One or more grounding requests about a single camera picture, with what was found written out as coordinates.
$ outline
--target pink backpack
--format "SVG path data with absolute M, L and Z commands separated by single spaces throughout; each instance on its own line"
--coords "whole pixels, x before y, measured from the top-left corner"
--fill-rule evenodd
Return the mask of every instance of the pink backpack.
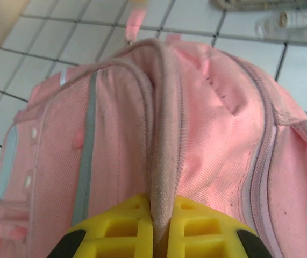
M 307 115 L 269 75 L 156 39 L 37 85 L 0 159 L 0 257 L 46 258 L 67 230 L 146 192 L 164 257 L 176 195 L 307 257 Z

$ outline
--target gray reflective stripe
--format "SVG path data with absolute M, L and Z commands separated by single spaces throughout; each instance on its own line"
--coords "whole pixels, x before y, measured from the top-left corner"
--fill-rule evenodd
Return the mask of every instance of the gray reflective stripe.
M 96 128 L 96 79 L 97 72 L 92 74 L 89 82 L 89 104 L 85 119 L 85 139 L 79 169 L 77 192 L 74 200 L 72 226 L 82 222 L 88 216 L 92 151 L 94 149 Z

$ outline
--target zipper track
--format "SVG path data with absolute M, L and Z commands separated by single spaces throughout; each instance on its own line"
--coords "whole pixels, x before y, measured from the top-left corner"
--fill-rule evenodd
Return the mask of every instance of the zipper track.
M 271 153 L 271 140 L 275 138 L 275 120 L 273 113 L 273 105 L 269 97 L 269 93 L 263 83 L 263 79 L 257 72 L 255 68 L 250 64 L 246 64 L 241 61 L 239 58 L 232 56 L 231 54 L 223 52 L 229 58 L 231 58 L 238 66 L 240 66 L 246 74 L 253 81 L 263 102 L 263 109 L 265 115 L 265 126 L 263 129 L 263 137 L 259 146 L 258 155 L 254 164 L 254 169 L 251 178 L 250 185 L 250 203 L 251 203 L 251 213 L 252 219 L 254 222 L 255 229 L 259 234 L 262 241 L 267 245 L 267 248 L 273 252 L 274 257 L 283 257 L 281 250 L 276 250 L 272 248 L 271 240 L 269 239 L 265 226 L 263 224 L 262 208 L 261 208 L 261 186 L 263 179 L 263 171 L 267 164 L 267 161 L 271 156 L 268 154 Z

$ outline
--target yellow plastic object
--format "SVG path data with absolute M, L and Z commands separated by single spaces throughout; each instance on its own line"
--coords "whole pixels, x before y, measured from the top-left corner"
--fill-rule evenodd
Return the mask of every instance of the yellow plastic object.
M 72 227 L 86 235 L 73 258 L 152 257 L 153 228 L 146 195 L 136 195 Z
M 146 195 L 136 195 L 85 220 L 69 233 L 77 230 L 86 233 L 73 258 L 152 258 L 153 226 Z M 219 211 L 177 196 L 169 227 L 167 258 L 248 258 L 237 230 L 257 235 L 247 225 Z
M 237 230 L 247 225 L 182 196 L 175 199 L 167 258 L 247 258 Z

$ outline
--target light blue panel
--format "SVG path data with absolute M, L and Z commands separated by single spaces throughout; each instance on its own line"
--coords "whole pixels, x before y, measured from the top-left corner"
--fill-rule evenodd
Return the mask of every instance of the light blue panel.
M 10 129 L 8 134 L 2 167 L 0 168 L 0 199 L 3 199 L 4 193 L 9 184 L 12 166 L 16 156 L 17 142 L 17 128 L 14 126 Z

